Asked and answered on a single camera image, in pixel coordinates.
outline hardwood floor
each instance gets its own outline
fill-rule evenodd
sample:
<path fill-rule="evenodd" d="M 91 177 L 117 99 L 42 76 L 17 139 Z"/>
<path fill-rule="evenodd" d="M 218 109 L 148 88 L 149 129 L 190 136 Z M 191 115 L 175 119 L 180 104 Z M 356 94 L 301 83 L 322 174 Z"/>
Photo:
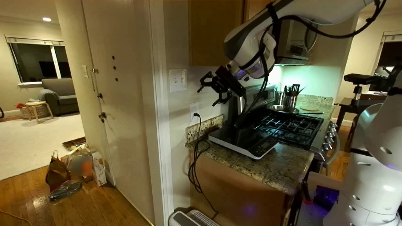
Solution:
<path fill-rule="evenodd" d="M 34 226 L 150 225 L 110 184 L 98 187 L 90 181 L 77 193 L 50 202 L 46 171 L 47 167 L 43 167 L 0 181 L 0 209 L 25 218 Z M 29 224 L 0 213 L 0 225 Z"/>
<path fill-rule="evenodd" d="M 348 145 L 348 135 L 349 135 L 350 127 L 341 126 L 338 132 L 339 139 L 340 139 L 340 152 L 338 157 L 330 164 L 330 177 L 336 180 L 343 181 L 346 174 L 346 168 L 349 164 L 349 155 L 350 150 L 345 146 Z"/>

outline woven basket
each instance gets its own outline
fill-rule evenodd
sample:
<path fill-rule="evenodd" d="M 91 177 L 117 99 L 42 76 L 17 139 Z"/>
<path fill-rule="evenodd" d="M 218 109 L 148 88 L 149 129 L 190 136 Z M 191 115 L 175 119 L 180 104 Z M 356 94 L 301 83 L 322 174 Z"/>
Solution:
<path fill-rule="evenodd" d="M 45 118 L 47 116 L 50 116 L 50 113 L 47 109 L 46 105 L 36 105 L 33 106 L 36 107 L 36 113 L 38 114 L 38 118 Z M 35 113 L 33 112 L 33 108 L 32 107 L 23 107 L 20 108 L 21 111 L 21 115 L 23 116 L 24 119 L 29 119 L 29 113 L 31 114 L 31 118 L 34 119 L 35 118 Z"/>

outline doorframe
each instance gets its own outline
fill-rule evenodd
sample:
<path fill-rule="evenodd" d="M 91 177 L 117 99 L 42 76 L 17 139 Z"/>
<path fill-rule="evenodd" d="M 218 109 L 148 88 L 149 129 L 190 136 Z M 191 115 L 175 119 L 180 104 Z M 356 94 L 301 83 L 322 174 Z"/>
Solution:
<path fill-rule="evenodd" d="M 149 158 L 151 179 L 155 178 L 152 180 L 155 224 L 168 226 L 169 217 L 174 212 L 174 204 L 163 1 L 148 0 L 147 2 L 149 6 L 152 81 L 158 146 L 157 153 L 148 153 L 149 155 L 157 155 Z"/>

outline utensil holder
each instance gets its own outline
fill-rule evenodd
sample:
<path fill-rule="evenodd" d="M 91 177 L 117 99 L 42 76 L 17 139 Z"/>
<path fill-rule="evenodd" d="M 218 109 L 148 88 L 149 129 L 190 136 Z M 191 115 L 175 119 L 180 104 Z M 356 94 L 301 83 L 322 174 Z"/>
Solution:
<path fill-rule="evenodd" d="M 283 105 L 287 107 L 296 107 L 297 96 L 285 96 Z"/>
<path fill-rule="evenodd" d="M 285 93 L 281 92 L 281 91 L 276 92 L 275 93 L 275 104 L 276 105 L 284 105 L 283 104 L 284 101 L 285 101 Z"/>

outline chair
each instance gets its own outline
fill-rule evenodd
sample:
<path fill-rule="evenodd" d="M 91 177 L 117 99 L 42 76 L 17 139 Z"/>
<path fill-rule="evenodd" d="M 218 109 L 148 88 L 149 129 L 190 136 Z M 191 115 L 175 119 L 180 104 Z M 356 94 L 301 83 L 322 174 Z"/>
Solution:
<path fill-rule="evenodd" d="M 43 90 L 39 94 L 53 114 L 61 115 L 79 111 L 73 81 L 70 78 L 42 79 Z"/>

